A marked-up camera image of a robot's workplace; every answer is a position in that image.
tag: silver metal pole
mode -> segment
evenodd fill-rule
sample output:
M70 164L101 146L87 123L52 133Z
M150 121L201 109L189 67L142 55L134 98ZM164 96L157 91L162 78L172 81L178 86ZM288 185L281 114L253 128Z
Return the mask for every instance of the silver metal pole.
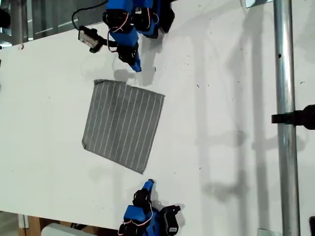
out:
M291 0L274 0L278 114L295 111ZM295 126L278 124L283 236L300 236Z

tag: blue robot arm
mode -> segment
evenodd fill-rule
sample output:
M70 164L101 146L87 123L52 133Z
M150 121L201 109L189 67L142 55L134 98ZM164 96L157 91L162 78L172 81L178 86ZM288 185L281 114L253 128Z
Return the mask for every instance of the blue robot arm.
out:
M174 236L178 232L176 214L179 206L167 206L161 211L152 207L151 191L154 181L149 179L133 196L120 226L119 236Z
M138 33L155 39L159 28L167 33L175 18L172 1L108 0L103 21L118 44L119 59L128 63L135 72L141 71Z

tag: gray cloth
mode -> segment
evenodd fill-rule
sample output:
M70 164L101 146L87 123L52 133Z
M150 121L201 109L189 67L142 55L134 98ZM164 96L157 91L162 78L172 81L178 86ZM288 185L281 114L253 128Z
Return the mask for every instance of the gray cloth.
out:
M84 149L143 173L164 95L122 82L95 80Z

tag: cable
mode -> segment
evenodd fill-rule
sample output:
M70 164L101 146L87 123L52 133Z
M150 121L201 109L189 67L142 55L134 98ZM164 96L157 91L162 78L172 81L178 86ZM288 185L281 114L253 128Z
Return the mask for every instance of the cable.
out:
M155 15L157 17L157 22L156 22L156 24L157 24L159 22L159 17L156 13L153 13L153 15Z
M126 22L127 22L127 20L128 20L128 17L129 17L129 13L127 13L126 19L124 20L124 22L123 22L120 26L118 26L118 27L112 27L112 28L110 28L110 29L108 30L108 32L107 32L107 42L109 42L109 33L112 31L112 29L117 28L116 30L112 31L113 33L116 33L118 30L122 30L122 32L124 32L123 29L122 29L122 27L124 27L124 25L126 24ZM114 51L110 50L109 43L107 43L107 48L108 48L108 50L109 50L110 52L112 52L112 53L117 52L117 50L114 50Z
M106 1L104 1L104 2L102 2L102 3L100 3L100 4L98 4L98 5L90 6L90 7L87 7L87 8L81 8L81 9L79 9L79 10L76 10L76 11L72 14L72 17L71 17L73 26L74 26L77 30L79 30L79 28L78 28L78 27L76 26L76 24L74 23L74 16L75 16L75 14L77 14L77 13L80 12L80 11L90 10L90 9L94 9L94 8L99 7L99 6L105 5L107 2L108 2L108 1L106 0Z
M153 217L152 205L151 205L151 203L149 203L149 204L150 204L150 210L151 210L151 217L150 217L146 222L144 222L144 223L138 225L138 224L134 223L132 220L130 220L130 221L128 221L128 222L123 222L123 224L126 225L126 224L129 224L129 223L132 223L132 224L134 224L134 225L136 225L136 226L138 226L138 227L141 227L141 226L144 226L145 224L147 224L147 223L152 219L152 217Z
M150 28L150 26L151 26L151 18L150 18L149 8L148 8L148 17L149 17L149 26L147 27L147 29Z
M150 204L150 209L151 209L151 217L146 221L146 222L144 222L144 223L142 223L142 224L140 224L140 225L137 225L136 223L134 223L134 222L132 222L134 225L136 225L136 226L144 226L145 224L147 224L151 219L152 219L152 217L153 217L153 210L152 210L152 205L151 205L151 203L149 203Z

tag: red wire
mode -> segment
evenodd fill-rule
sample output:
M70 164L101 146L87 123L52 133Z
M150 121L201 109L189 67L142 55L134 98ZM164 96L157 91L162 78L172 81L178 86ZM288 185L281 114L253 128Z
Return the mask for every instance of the red wire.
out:
M147 223L152 219L152 217L153 217L152 205L151 205L151 203L149 203L149 204L150 204L150 209L151 209L151 217L150 217L146 222L144 222L144 223L142 223L142 224L140 224L140 225L137 225L137 224L134 223L132 220L130 220L130 221L128 221L128 222L124 222L124 225L125 225L125 224L129 224L130 222L132 222L134 225L136 225L136 226L138 226L138 227L144 226L145 224L147 224Z
M121 26L119 26L119 27L112 27L112 28L110 28L110 29L108 30L108 33L107 33L107 47L108 47L108 50L109 50L110 52L112 52L112 53L117 52L117 50L114 50L114 51L110 50L109 43L108 43L108 42L109 42L109 33L110 33L110 31L111 31L113 28L117 28L116 30L113 31L113 33L116 33L118 30L122 30L122 31L123 31L122 27L124 27L124 25L126 24L126 22L127 22L127 20L128 20L128 17L129 17L129 13L127 13L126 19L125 19L125 21L122 23Z
M151 26L151 18L150 18L149 8L148 8L148 17L149 17L149 26L147 27L147 29L150 28L150 26Z

